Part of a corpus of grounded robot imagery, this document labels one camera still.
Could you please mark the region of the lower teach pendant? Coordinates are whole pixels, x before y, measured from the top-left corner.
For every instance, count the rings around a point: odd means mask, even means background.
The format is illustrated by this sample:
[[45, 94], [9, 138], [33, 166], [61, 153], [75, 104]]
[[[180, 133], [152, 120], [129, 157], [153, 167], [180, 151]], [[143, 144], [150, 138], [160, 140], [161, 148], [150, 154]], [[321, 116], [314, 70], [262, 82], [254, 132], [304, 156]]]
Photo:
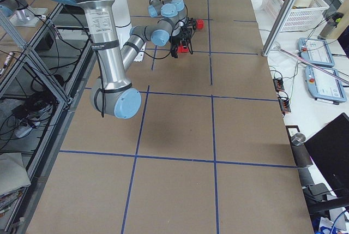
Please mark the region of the lower teach pendant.
[[331, 101], [333, 104], [345, 103], [347, 96], [342, 82], [334, 76], [339, 76], [339, 72], [334, 68], [324, 67], [325, 72], [312, 66], [305, 67], [305, 83], [310, 95], [315, 100]]

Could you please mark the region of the aluminium frame post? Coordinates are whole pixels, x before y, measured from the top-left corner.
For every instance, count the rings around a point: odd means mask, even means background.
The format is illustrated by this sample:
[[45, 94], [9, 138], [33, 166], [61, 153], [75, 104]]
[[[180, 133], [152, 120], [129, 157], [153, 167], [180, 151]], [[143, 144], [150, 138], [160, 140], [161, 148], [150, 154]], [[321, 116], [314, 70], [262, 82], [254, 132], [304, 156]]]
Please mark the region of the aluminium frame post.
[[268, 38], [264, 44], [264, 47], [262, 49], [262, 56], [267, 57], [269, 52], [271, 51], [274, 42], [276, 41], [281, 29], [283, 28], [290, 11], [292, 9], [292, 6], [294, 5], [294, 2], [296, 0], [285, 0], [278, 16], [273, 24], [273, 27], [268, 35]]

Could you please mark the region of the upper teach pendant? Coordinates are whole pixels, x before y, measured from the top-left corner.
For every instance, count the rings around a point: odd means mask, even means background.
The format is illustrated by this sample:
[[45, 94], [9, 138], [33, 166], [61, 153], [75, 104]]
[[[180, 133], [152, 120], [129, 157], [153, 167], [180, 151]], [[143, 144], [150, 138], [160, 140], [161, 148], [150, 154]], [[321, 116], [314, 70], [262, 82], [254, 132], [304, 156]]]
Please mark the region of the upper teach pendant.
[[299, 55], [302, 59], [323, 67], [334, 67], [332, 53], [325, 40], [313, 38], [298, 39]]

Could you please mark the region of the black laptop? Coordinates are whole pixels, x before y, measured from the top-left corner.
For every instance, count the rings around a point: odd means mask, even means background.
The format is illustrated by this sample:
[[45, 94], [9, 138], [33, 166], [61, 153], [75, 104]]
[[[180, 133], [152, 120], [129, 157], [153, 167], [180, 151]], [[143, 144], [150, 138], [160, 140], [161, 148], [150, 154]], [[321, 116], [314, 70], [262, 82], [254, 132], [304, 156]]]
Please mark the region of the black laptop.
[[336, 195], [348, 196], [348, 115], [343, 112], [330, 121], [305, 148]]

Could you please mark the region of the red block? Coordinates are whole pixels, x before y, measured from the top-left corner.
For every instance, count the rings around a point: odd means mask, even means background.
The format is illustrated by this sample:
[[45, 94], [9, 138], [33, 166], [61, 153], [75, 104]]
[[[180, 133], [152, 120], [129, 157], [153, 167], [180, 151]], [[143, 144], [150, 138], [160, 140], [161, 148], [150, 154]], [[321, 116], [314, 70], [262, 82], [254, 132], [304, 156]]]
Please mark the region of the red block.
[[196, 19], [196, 29], [204, 29], [204, 21], [201, 19]]
[[182, 44], [180, 44], [178, 47], [177, 47], [177, 53], [186, 53], [188, 51], [188, 48], [183, 46]]
[[186, 43], [185, 45], [182, 45], [182, 52], [192, 54], [193, 51], [191, 43]]

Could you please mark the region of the teach pendant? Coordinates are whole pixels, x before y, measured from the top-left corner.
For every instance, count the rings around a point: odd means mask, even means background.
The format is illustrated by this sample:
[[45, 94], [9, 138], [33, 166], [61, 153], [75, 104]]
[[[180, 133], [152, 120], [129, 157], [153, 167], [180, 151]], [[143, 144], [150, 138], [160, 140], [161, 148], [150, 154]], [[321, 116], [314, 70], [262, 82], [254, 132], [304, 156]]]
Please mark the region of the teach pendant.
[[315, 100], [331, 101], [333, 104], [345, 103], [347, 96], [342, 82], [334, 76], [339, 76], [339, 72], [334, 68], [324, 67], [325, 72], [312, 66], [305, 67], [305, 83], [310, 95]]
[[313, 38], [298, 39], [299, 55], [302, 59], [323, 67], [334, 67], [332, 53], [325, 40]]

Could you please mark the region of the white plastic basket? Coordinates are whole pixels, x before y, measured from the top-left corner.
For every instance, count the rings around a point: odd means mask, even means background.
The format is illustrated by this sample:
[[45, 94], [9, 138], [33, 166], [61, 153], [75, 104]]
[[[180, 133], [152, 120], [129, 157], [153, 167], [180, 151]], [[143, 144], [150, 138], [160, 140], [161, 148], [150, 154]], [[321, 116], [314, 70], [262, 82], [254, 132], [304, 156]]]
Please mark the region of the white plastic basket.
[[[262, 8], [271, 16], [272, 21], [276, 20], [284, 1], [262, 0]], [[295, 1], [281, 30], [292, 32], [314, 28], [327, 9], [329, 9], [329, 5], [324, 0], [309, 0], [307, 7], [301, 6], [298, 1]]]

